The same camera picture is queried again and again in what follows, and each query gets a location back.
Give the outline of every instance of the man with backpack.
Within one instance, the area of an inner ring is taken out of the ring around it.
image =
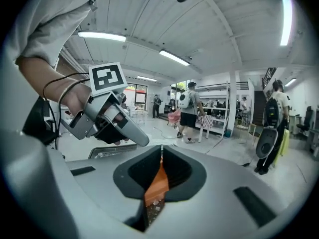
[[[161,104],[161,100],[159,99],[159,97],[157,95],[154,96],[154,105],[153,105],[153,119],[155,119],[155,112],[157,112],[157,118],[160,118],[160,114],[159,114],[159,109],[160,109],[160,104]]]
[[[188,90],[185,91],[178,100],[178,107],[181,108],[180,114],[180,126],[179,131],[177,133],[177,138],[183,137],[183,130],[187,128],[187,140],[186,143],[195,143],[192,139],[193,136],[193,128],[196,124],[197,117],[197,106],[199,107],[203,116],[205,116],[205,112],[203,109],[203,105],[200,101],[199,94],[195,91],[195,82],[188,83]]]
[[[265,106],[264,127],[272,127],[277,129],[278,138],[270,154],[266,158],[259,159],[257,163],[255,172],[259,173],[260,175],[268,173],[269,166],[275,160],[277,153],[279,151],[281,142],[283,140],[285,129],[288,125],[288,119],[289,119],[288,97],[284,93],[284,86],[282,81],[281,80],[274,81],[273,88],[274,88],[274,92],[270,96]]]

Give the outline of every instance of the white backpack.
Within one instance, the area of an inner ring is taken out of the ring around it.
[[[185,91],[182,93],[178,100],[178,107],[179,108],[188,108],[189,106],[193,105],[192,99],[190,94],[192,91]]]

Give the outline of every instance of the yellow bag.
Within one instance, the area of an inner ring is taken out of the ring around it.
[[[279,156],[284,156],[287,153],[288,146],[289,146],[289,134],[290,134],[289,130],[285,129],[283,141],[280,144],[279,151],[273,162],[274,166],[276,165]]]

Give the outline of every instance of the black backpack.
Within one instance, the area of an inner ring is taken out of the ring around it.
[[[281,122],[282,118],[282,110],[275,98],[270,98],[266,102],[265,106],[265,124],[264,126],[269,126],[273,128],[277,128]]]

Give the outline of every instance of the sign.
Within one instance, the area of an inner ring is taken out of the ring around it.
[[[110,63],[89,68],[92,96],[109,91],[122,93],[128,86],[120,63]]]

